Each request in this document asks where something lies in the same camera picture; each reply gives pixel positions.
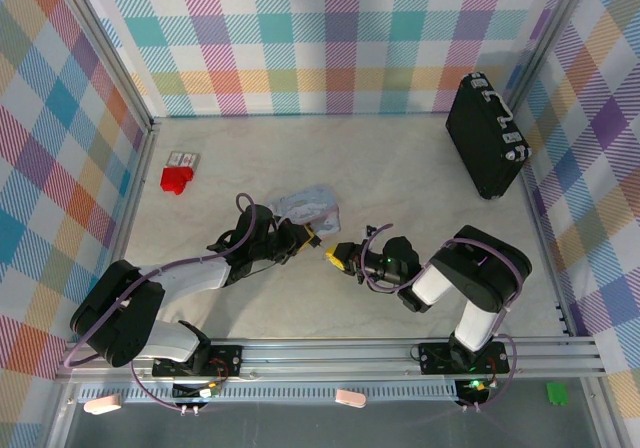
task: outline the black suitcase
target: black suitcase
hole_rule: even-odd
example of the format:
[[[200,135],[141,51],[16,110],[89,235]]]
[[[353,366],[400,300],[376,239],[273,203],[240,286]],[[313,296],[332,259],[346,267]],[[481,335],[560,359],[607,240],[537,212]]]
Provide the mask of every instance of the black suitcase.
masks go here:
[[[447,130],[483,198],[502,196],[531,156],[513,114],[483,73],[460,82]]]

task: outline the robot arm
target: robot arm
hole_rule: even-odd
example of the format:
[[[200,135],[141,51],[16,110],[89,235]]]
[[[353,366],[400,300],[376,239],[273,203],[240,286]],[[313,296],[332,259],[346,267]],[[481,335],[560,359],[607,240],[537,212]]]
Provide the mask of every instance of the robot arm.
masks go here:
[[[114,367],[134,358],[172,360],[185,372],[198,374],[210,358],[210,341],[185,321],[156,320],[160,308],[183,296],[229,286],[251,273],[253,263],[269,260],[285,264],[306,245],[320,239],[306,226],[274,217],[265,206],[255,205],[256,219],[247,240],[224,257],[174,264],[140,284],[88,340],[96,352]],[[228,252],[251,226],[251,212],[243,211],[234,230],[224,233],[207,247]],[[71,319],[71,329],[82,336],[134,282],[156,271],[158,266],[134,267],[126,260],[113,263]]]
[[[368,227],[367,237],[373,231]],[[452,287],[467,298],[462,319],[449,339],[451,359],[465,370],[491,341],[532,269],[521,251],[472,226],[462,228],[424,269],[405,237],[390,239],[382,254],[365,251],[363,258],[365,248],[366,240],[361,245],[341,243],[330,248],[327,255],[344,273],[356,276],[359,283],[368,278],[374,283],[408,284],[385,291],[397,293],[414,312],[426,312]],[[370,283],[369,287],[380,291]]]

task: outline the pink eraser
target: pink eraser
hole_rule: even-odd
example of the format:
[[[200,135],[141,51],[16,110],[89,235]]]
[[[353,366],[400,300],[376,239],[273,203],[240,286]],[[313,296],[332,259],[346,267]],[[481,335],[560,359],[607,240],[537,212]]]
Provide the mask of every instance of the pink eraser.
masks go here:
[[[87,413],[91,413],[92,415],[101,415],[103,413],[108,413],[119,408],[122,408],[120,393],[87,401],[84,404],[84,411],[86,411]]]
[[[355,391],[338,390],[336,392],[336,403],[355,408],[364,408],[364,405],[367,404],[367,397]]]

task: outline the green block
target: green block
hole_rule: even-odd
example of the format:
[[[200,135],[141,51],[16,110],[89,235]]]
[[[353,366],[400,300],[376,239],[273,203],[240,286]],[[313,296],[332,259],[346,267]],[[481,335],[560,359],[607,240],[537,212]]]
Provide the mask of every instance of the green block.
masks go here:
[[[547,395],[549,401],[555,406],[564,406],[569,404],[569,391],[564,383],[547,383]]]

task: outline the suitcase handle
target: suitcase handle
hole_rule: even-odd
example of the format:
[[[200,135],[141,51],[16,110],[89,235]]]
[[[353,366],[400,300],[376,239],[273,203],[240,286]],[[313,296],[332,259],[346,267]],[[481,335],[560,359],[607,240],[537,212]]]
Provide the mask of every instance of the suitcase handle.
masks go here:
[[[487,103],[489,103],[491,101],[491,97],[492,96],[495,96],[496,98],[498,98],[498,100],[500,101],[500,104],[502,105],[502,109],[507,114],[507,116],[499,116],[498,117],[498,123],[500,123],[500,126],[502,127],[503,130],[506,129],[507,128],[507,122],[508,121],[513,121],[513,113],[511,113],[511,110],[509,109],[507,104],[502,99],[502,96],[500,96],[500,93],[498,93],[496,91],[485,90],[485,91],[482,92],[482,96],[484,96],[484,99],[485,99],[485,101]]]

